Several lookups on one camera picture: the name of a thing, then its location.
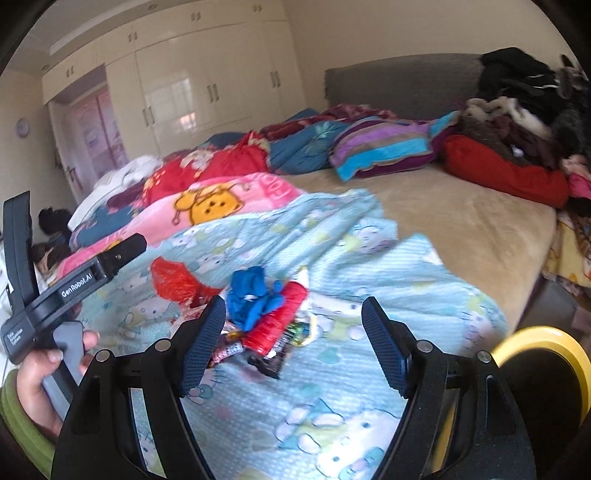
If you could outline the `green sleeve left forearm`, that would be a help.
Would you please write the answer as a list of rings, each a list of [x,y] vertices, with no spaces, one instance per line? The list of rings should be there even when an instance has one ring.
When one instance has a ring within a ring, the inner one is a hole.
[[[49,479],[55,452],[46,438],[25,413],[17,394],[17,370],[9,372],[1,387],[1,451],[16,468],[12,479]]]

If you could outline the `person's left hand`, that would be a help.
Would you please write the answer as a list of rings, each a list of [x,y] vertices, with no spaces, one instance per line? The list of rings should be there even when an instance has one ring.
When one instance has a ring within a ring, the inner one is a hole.
[[[60,349],[32,350],[19,367],[16,391],[19,402],[37,429],[51,442],[58,438],[63,421],[54,410],[42,381],[61,365]]]

